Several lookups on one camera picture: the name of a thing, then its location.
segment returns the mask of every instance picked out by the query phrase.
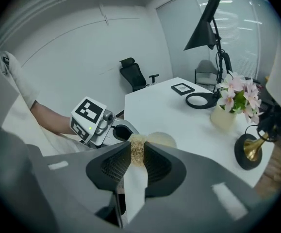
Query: gray chair back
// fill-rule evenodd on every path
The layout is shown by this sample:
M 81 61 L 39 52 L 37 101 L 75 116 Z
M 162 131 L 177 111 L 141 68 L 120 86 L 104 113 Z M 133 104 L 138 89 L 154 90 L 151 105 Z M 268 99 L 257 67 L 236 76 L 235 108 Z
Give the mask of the gray chair back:
M 199 73 L 207 73 L 208 75 L 212 73 L 214 75 L 218 75 L 218 69 L 210 60 L 201 60 L 198 67 L 195 69 L 195 83 L 197 83 L 197 74 Z

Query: white vase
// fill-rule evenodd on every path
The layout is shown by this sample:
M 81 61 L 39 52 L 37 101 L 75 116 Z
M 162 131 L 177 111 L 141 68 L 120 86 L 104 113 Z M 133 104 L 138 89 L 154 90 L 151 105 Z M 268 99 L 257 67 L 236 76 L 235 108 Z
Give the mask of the white vase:
M 226 112 L 220 105 L 216 105 L 214 111 L 210 115 L 210 120 L 217 127 L 229 131 L 235 122 L 236 113 Z

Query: black office chair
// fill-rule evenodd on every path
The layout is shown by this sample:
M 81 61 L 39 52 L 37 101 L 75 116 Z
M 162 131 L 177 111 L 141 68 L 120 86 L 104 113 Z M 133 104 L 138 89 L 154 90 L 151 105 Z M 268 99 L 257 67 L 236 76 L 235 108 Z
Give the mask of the black office chair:
M 128 58 L 120 61 L 122 68 L 120 73 L 122 76 L 131 84 L 132 91 L 138 91 L 146 87 L 147 82 L 142 75 L 139 65 L 135 63 L 133 58 Z M 158 77 L 159 74 L 150 75 L 149 78 L 152 78 L 152 83 L 155 82 L 155 77 Z

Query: pink flower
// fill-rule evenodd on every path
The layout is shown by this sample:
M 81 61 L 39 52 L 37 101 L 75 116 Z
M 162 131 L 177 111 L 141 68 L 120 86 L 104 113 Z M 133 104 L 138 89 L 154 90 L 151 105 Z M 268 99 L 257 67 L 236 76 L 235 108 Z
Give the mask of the pink flower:
M 257 87 L 254 88 L 253 85 L 248 85 L 247 91 L 244 93 L 244 98 L 247 99 L 254 110 L 261 105 L 261 100 L 258 100 L 258 93 Z
M 251 118 L 253 116 L 253 111 L 252 111 L 252 107 L 250 104 L 248 104 L 246 106 L 246 108 L 243 110 L 244 114 L 245 114 L 245 118 L 247 123 L 249 123 L 249 118 Z
M 256 112 L 253 114 L 253 116 L 251 117 L 251 121 L 253 121 L 255 124 L 259 124 L 259 116 L 262 115 L 263 112 L 259 113 L 259 112 Z
M 235 93 L 234 93 L 234 90 L 233 89 L 229 89 L 228 91 L 227 90 L 223 90 L 221 92 L 221 98 L 219 98 L 217 104 L 219 105 L 225 105 L 224 107 L 224 110 L 226 112 L 229 112 L 232 107 L 234 106 L 234 100 L 233 98 L 235 97 Z
M 238 92 L 243 90 L 244 84 L 245 81 L 241 75 L 238 75 L 236 72 L 230 72 L 222 83 L 217 84 L 217 88 L 227 88 Z
M 258 107 L 255 109 L 255 112 L 256 112 L 257 114 L 259 114 L 259 115 L 262 115 L 262 114 L 264 113 L 264 112 L 261 112 L 261 113 L 260 113 L 260 110 L 259 110 Z
M 253 79 L 245 81 L 244 90 L 257 90 L 257 85 L 253 82 Z

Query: white sleeve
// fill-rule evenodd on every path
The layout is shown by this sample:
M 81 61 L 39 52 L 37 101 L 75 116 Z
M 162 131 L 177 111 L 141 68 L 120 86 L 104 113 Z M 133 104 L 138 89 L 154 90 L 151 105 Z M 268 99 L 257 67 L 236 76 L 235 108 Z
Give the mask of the white sleeve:
M 4 52 L 9 58 L 9 71 L 14 79 L 15 84 L 18 87 L 19 92 L 24 98 L 27 106 L 31 109 L 33 103 L 36 101 L 39 91 L 36 90 L 25 77 L 25 74 L 21 68 L 21 64 L 18 60 L 9 52 Z

